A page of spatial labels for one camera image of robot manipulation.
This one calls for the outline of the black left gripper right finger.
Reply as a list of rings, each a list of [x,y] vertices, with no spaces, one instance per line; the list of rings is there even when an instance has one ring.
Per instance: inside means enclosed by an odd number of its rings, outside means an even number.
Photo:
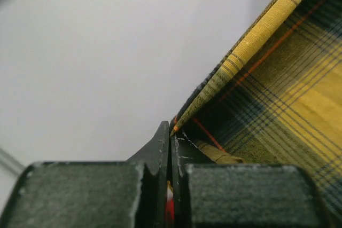
[[[338,227],[307,172],[217,164],[185,135],[170,139],[175,227]]]

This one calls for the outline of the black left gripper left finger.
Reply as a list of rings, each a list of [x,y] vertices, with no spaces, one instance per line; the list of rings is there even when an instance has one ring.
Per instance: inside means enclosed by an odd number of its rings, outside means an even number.
[[[35,162],[19,176],[1,227],[164,227],[169,123],[126,161]]]

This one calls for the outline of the yellow plaid long sleeve shirt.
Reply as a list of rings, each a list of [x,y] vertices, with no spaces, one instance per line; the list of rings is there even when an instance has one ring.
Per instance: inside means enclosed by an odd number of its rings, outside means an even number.
[[[341,0],[272,0],[170,132],[249,163],[302,167],[341,219]]]

